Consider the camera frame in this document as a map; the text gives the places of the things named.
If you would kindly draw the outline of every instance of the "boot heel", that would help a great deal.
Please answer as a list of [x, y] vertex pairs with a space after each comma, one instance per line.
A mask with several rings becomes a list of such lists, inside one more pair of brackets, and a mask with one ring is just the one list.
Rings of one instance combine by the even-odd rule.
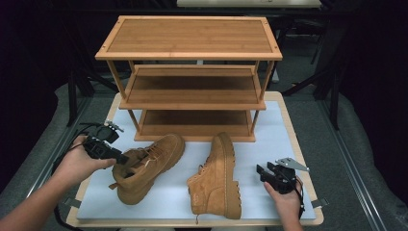
[[227, 184], [227, 203], [225, 217], [230, 219], [241, 218], [241, 195], [238, 181]]

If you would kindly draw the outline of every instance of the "boot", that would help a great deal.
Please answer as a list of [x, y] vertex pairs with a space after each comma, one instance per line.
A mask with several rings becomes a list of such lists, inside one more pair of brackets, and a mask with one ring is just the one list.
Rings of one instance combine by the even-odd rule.
[[213, 138], [204, 166], [187, 181], [193, 214], [241, 218], [240, 189], [238, 181], [233, 181], [234, 166], [233, 143], [228, 134], [220, 133]]
[[171, 169], [183, 155], [185, 142], [177, 134], [168, 134], [145, 148], [129, 149], [125, 165], [114, 165], [113, 176], [119, 199], [129, 205], [139, 203], [161, 173]]

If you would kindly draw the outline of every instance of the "shoe rack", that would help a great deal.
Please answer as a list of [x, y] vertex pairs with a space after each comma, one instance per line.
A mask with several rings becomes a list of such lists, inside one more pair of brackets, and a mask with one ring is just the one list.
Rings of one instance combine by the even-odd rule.
[[[121, 95], [119, 109], [132, 118], [136, 141], [154, 141], [167, 133], [186, 141], [210, 141], [220, 132], [232, 141], [255, 141], [268, 79], [282, 54], [264, 17], [124, 15], [95, 59], [108, 63]], [[116, 69], [119, 61], [132, 70], [126, 86]], [[261, 61], [268, 62], [262, 84]], [[140, 117], [135, 110], [141, 110]]]

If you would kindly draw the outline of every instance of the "human hand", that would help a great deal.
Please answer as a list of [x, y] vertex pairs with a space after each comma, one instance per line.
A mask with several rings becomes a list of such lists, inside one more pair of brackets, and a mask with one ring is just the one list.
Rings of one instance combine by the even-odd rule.
[[[296, 176], [296, 179], [298, 180], [298, 182], [296, 182], [297, 191], [301, 192], [302, 182], [297, 176]], [[289, 227], [289, 226], [293, 227], [294, 225], [296, 225], [297, 228], [300, 228], [300, 223], [299, 223], [299, 218], [298, 218], [299, 209], [300, 209], [300, 200], [299, 200], [299, 196], [297, 195], [296, 191], [293, 190], [289, 193], [281, 194], [278, 191], [276, 191], [273, 188], [273, 186], [271, 186], [268, 182], [264, 182], [264, 187], [269, 193], [270, 197], [272, 197], [272, 199], [275, 201], [276, 211], [278, 212], [283, 225], [286, 227]]]
[[64, 181], [69, 187], [80, 184], [96, 170], [111, 167], [116, 163], [116, 159], [92, 159], [82, 145], [86, 138], [79, 136], [75, 139], [73, 148], [66, 153], [53, 174], [53, 177]]

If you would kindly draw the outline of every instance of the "wooden shoe rack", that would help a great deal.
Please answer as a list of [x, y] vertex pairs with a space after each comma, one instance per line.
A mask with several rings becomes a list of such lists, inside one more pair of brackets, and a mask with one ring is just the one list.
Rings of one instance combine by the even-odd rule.
[[[178, 133], [210, 141], [255, 141], [258, 113], [275, 62], [282, 54], [264, 17], [120, 16], [96, 60], [106, 61], [136, 127], [136, 141]], [[126, 86], [116, 64], [132, 70]], [[135, 64], [135, 61], [243, 61], [250, 64]], [[258, 77], [267, 61], [266, 78]], [[134, 110], [141, 110], [135, 117]]]

